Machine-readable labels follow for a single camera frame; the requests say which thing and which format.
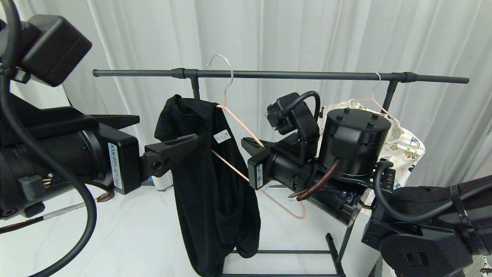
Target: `white curtain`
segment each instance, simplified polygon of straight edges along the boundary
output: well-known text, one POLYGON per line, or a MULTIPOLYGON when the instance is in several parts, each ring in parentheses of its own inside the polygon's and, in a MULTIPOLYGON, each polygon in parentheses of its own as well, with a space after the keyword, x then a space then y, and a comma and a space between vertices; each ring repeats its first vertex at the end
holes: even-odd
MULTIPOLYGON (((489 0, 20 0, 23 14, 66 17, 92 49, 63 84, 88 114, 137 114, 125 131, 154 143, 165 101, 192 97, 189 80, 100 77, 92 69, 203 69, 213 54, 234 69, 401 72, 469 77, 470 83, 399 84, 390 112, 427 148, 409 180, 445 186, 473 176, 490 153, 492 1, 489 0)), ((212 69, 227 69, 215 60, 212 69)), ((202 99, 221 102, 227 79, 200 79, 202 99)), ((367 98, 376 82, 235 79, 228 106, 260 138, 267 105, 315 90, 322 104, 367 98)), ((382 103, 387 82, 376 89, 382 103)), ((230 120, 236 140, 247 136, 230 120)), ((156 181, 164 186, 169 178, 156 181)))

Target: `white table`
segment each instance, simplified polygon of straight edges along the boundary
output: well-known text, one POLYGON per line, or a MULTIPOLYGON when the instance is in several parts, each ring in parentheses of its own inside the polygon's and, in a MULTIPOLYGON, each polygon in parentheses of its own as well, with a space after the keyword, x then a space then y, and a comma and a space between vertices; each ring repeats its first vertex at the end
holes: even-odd
MULTIPOLYGON (((91 187, 94 195, 102 190, 91 187)), ((268 192, 294 213, 297 202, 287 199, 286 188, 268 192)), ((327 250, 325 235, 330 232, 339 249, 345 227, 305 202, 307 216, 298 220, 261 193, 257 194, 261 214, 260 249, 327 250)), ((47 201, 46 212, 81 202, 76 191, 47 201)), ((181 236, 174 190, 158 192, 154 187, 97 204, 97 227, 86 248, 54 276, 105 277, 194 277, 181 236)), ((343 268, 348 277, 366 277, 379 253, 360 242, 368 216, 360 214, 343 268)), ((24 221, 18 216, 1 226, 24 221)), ((79 239, 86 221, 85 208, 0 236, 0 276, 19 277, 46 268, 65 255, 79 239)), ((334 274, 328 254, 257 254, 243 259, 226 258, 225 273, 334 274)))

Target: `black garment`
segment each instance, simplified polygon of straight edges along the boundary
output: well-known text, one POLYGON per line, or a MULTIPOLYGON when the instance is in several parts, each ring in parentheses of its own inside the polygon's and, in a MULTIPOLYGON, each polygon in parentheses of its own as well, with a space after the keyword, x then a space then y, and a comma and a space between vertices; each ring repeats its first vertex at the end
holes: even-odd
POLYGON ((194 270, 203 277, 220 276, 234 247, 244 258, 258 251, 260 213, 253 188, 218 159, 217 152, 247 175, 222 109, 197 99, 170 98, 159 116, 155 137, 161 141, 197 134, 198 147, 172 169, 181 233, 194 270), (213 138, 227 129, 231 138, 213 138))

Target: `white label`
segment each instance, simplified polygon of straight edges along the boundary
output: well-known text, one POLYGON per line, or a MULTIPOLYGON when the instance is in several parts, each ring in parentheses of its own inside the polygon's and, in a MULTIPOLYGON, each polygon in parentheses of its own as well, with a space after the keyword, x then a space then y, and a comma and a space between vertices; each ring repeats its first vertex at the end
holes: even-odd
POLYGON ((222 131, 222 132, 219 132, 217 134, 214 135, 214 138, 215 140, 217 141, 217 143, 221 143, 221 142, 224 142, 228 139, 231 138, 231 135, 229 134, 229 132, 226 130, 222 131))
POLYGON ((108 142, 109 160, 111 161, 111 173, 115 187, 123 189, 122 176, 120 171, 120 159, 118 157, 118 147, 108 142))
POLYGON ((263 186, 263 165, 261 164, 256 167, 256 186, 263 186))

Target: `hanger hook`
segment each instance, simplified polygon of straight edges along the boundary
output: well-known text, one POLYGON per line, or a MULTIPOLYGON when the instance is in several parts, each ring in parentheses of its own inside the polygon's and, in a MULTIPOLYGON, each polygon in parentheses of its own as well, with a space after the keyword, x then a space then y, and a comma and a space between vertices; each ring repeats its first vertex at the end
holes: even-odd
POLYGON ((381 83, 381 75, 379 75, 379 73, 373 72, 373 71, 371 73, 374 73, 374 74, 376 74, 379 77, 379 82, 372 89, 372 97, 374 98, 374 91, 376 90, 377 86, 379 86, 379 84, 381 83))
POLYGON ((227 63, 227 65, 229 66, 229 69, 231 70, 231 81, 229 82, 229 84, 224 89, 224 96, 225 96, 225 93, 227 92, 227 89, 232 85, 232 81, 234 80, 234 71, 232 70, 232 66, 231 66, 231 63, 229 62, 229 60, 227 60, 226 57, 224 57, 224 56, 222 56, 220 54, 213 55, 212 58, 210 59, 210 62, 207 64, 207 67, 209 67, 212 64, 212 61, 217 56, 223 58, 225 60, 225 62, 227 63))

